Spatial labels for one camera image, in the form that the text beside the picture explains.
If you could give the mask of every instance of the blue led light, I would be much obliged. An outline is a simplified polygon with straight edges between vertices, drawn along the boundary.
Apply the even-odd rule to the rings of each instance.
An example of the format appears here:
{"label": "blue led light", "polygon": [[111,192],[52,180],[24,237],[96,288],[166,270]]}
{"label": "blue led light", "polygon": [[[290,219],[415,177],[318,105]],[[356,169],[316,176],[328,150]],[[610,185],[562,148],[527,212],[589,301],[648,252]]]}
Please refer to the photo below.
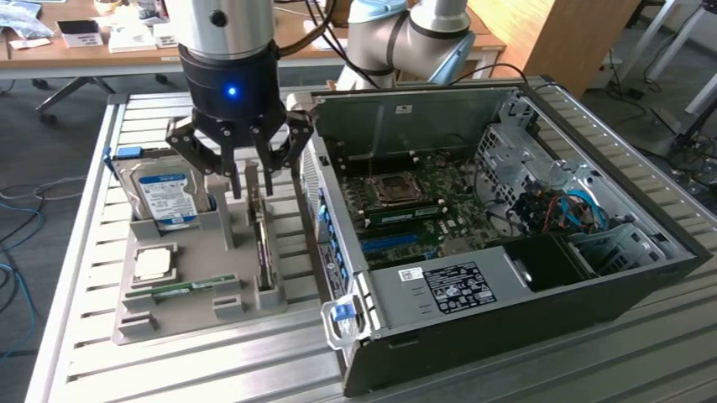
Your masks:
{"label": "blue led light", "polygon": [[236,99],[239,97],[239,88],[236,88],[235,86],[228,86],[226,88],[226,95],[230,98]]}

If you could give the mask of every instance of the hard drive label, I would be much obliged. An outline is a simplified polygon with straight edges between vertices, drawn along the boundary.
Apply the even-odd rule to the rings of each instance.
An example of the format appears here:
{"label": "hard drive label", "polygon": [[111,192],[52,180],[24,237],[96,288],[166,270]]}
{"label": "hard drive label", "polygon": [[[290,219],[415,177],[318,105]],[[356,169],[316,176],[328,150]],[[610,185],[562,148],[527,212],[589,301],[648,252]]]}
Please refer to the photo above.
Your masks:
{"label": "hard drive label", "polygon": [[198,217],[191,195],[184,192],[190,184],[187,175],[144,176],[139,179],[144,200],[152,216],[162,224],[182,224]]}
{"label": "hard drive label", "polygon": [[497,301],[474,262],[425,271],[423,278],[442,313],[454,313]]}

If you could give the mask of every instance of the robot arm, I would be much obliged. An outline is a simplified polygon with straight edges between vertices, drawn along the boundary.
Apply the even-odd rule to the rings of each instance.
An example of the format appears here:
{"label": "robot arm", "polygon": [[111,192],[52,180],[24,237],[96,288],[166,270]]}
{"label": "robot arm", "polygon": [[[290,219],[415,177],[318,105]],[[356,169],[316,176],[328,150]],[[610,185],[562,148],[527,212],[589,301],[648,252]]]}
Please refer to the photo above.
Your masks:
{"label": "robot arm", "polygon": [[[423,0],[409,14],[406,0],[354,0],[348,58],[381,86],[394,86],[394,69],[438,84],[449,82],[463,66],[475,37],[469,31],[466,2]],[[283,106],[278,60],[322,35],[334,0],[327,0],[327,19],[286,48],[274,42],[272,0],[166,3],[194,102],[191,117],[170,122],[167,142],[206,175],[230,178],[235,197],[240,197],[240,183],[234,150],[254,146],[271,194],[271,175],[292,166],[314,133],[310,115],[287,112]],[[351,80],[351,72],[344,69],[342,73],[339,84],[350,82],[342,89],[366,87],[361,79]],[[274,149],[271,138],[283,124],[288,137]],[[219,145],[219,155],[199,142],[195,129]]]}
{"label": "robot arm", "polygon": [[[296,161],[314,131],[308,115],[287,112],[282,104],[276,62],[318,38],[328,21],[279,48],[271,0],[166,3],[178,27],[179,55],[194,103],[191,117],[170,122],[167,142],[206,175],[231,179],[235,197],[240,196],[240,183],[234,150],[254,146],[271,194],[272,173]],[[330,13],[334,7],[330,0]],[[288,137],[274,149],[271,138],[284,123]],[[219,145],[219,155],[195,138],[195,129]]]}
{"label": "robot arm", "polygon": [[[475,34],[467,0],[354,0],[348,18],[348,59],[381,87],[395,86],[395,70],[446,85],[467,60]],[[371,88],[348,67],[338,90]]]}

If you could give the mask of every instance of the aluminum profile table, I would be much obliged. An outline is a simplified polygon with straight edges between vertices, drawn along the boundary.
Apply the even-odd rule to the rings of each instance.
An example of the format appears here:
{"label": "aluminum profile table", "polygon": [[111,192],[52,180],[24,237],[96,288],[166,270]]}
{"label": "aluminum profile table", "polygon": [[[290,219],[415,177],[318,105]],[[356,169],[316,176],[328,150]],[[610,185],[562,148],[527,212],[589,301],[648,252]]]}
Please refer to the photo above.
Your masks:
{"label": "aluminum profile table", "polygon": [[[543,81],[531,80],[534,86]],[[307,91],[318,88],[295,88]],[[557,87],[542,97],[689,233],[717,250],[714,216]],[[164,147],[187,94],[130,96],[108,106],[27,402],[697,402],[717,395],[717,260],[658,290],[612,323],[356,399],[340,395],[316,281],[288,173],[268,198],[280,234],[288,311],[152,342],[109,341],[130,209],[103,168],[105,146]],[[563,158],[555,132],[541,136]],[[236,160],[255,158],[238,150]]]}

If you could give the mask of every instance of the black power cable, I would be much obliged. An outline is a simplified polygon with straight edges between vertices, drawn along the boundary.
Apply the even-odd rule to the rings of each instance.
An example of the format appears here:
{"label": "black power cable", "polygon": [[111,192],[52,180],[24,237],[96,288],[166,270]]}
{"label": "black power cable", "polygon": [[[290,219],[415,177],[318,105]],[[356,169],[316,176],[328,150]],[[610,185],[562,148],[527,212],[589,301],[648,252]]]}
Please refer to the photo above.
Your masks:
{"label": "black power cable", "polygon": [[474,71],[471,71],[469,74],[465,74],[463,76],[461,76],[458,79],[455,79],[449,85],[453,86],[454,84],[457,84],[459,81],[462,81],[463,79],[469,78],[470,76],[473,76],[475,73],[478,73],[479,71],[483,71],[483,70],[487,70],[487,69],[491,69],[493,67],[509,67],[511,69],[514,69],[521,78],[523,79],[523,81],[526,82],[527,84],[527,77],[526,77],[526,74],[523,73],[523,71],[515,67],[514,65],[511,65],[510,63],[494,63],[491,65],[485,65],[483,67],[478,67]]}
{"label": "black power cable", "polygon": [[323,19],[322,23],[294,44],[290,44],[288,46],[279,49],[280,58],[292,55],[295,52],[306,48],[311,44],[311,42],[314,42],[316,38],[322,36],[331,22],[334,12],[336,11],[336,0],[326,0],[326,4],[328,7],[328,11],[326,13],[326,18]]}
{"label": "black power cable", "polygon": [[539,86],[534,87],[533,90],[538,91],[542,88],[546,88],[547,86],[557,86],[558,88],[562,88],[566,92],[570,92],[561,84],[558,84],[555,81],[546,82],[545,84],[541,84]]}

